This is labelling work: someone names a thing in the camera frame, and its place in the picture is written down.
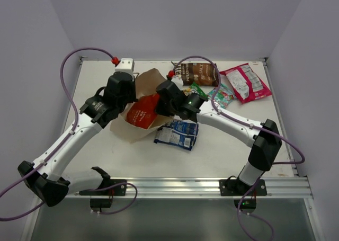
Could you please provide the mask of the beige paper bag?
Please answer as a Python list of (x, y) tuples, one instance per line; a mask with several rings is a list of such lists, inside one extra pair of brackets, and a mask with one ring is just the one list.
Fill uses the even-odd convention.
[[(138, 100), (142, 96), (152, 95), (156, 93), (156, 87), (165, 81), (165, 78), (160, 74), (158, 69), (152, 68), (142, 74), (136, 79), (136, 96)], [(155, 121), (148, 129), (135, 127), (126, 121), (127, 112), (133, 104), (128, 104), (127, 108), (117, 119), (110, 124), (110, 131), (112, 131), (118, 138), (128, 141), (130, 143), (136, 142), (151, 132), (157, 130), (160, 126), (172, 121), (170, 117), (157, 114)]]

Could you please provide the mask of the red snack bag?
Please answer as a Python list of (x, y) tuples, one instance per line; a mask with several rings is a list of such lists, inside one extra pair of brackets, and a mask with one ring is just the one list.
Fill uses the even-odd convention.
[(155, 108), (158, 101), (157, 93), (142, 96), (127, 112), (126, 121), (135, 127), (148, 129), (157, 117)]

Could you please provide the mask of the green yellow candy bag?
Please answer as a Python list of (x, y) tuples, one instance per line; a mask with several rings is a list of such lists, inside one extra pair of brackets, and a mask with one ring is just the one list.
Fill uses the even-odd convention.
[(183, 92), (185, 93), (185, 95), (197, 93), (203, 97), (207, 97), (206, 93), (201, 89), (201, 87), (196, 82), (193, 82), (188, 88), (184, 89)]

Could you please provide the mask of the blue snack bag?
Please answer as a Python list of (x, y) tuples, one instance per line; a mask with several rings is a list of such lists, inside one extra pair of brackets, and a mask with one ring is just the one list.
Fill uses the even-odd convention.
[(198, 132), (198, 123), (172, 120), (157, 129), (154, 143), (177, 146), (191, 151), (197, 140)]

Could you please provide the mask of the brown chips bag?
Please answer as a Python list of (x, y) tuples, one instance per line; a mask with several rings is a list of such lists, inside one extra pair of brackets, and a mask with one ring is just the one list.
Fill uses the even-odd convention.
[(198, 86), (216, 87), (219, 84), (218, 74), (209, 63), (181, 63), (168, 75), (180, 78), (184, 86), (196, 83)]

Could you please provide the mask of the teal snack bag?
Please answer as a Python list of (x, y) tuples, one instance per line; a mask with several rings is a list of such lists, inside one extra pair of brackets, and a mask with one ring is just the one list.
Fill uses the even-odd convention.
[(215, 96), (215, 104), (223, 109), (233, 101), (236, 100), (236, 95), (224, 84), (220, 85), (220, 89)]

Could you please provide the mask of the pink snack bag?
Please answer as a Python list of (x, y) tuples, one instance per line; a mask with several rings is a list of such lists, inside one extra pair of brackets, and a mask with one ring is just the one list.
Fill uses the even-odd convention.
[(271, 90), (252, 70), (249, 63), (221, 71), (220, 75), (226, 76), (241, 104), (272, 95)]

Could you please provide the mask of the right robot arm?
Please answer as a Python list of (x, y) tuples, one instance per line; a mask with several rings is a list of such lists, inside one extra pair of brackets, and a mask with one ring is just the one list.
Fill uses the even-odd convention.
[(278, 126), (270, 119), (254, 121), (213, 106), (213, 102), (197, 93), (185, 95), (178, 86), (169, 80), (156, 87), (159, 101), (156, 113), (183, 120), (206, 124), (217, 128), (248, 146), (251, 151), (246, 165), (237, 179), (225, 183), (234, 193), (249, 194), (255, 182), (269, 171), (282, 146)]

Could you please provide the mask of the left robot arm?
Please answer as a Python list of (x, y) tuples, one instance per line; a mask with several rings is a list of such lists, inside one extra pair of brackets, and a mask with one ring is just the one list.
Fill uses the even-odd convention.
[(49, 207), (73, 192), (94, 190), (97, 194), (106, 194), (112, 184), (108, 173), (99, 167), (71, 176), (64, 172), (85, 144), (137, 99), (132, 72), (114, 72), (107, 85), (99, 90), (103, 94), (96, 92), (86, 100), (77, 119), (45, 155), (31, 163), (23, 161), (17, 168), (26, 186)]

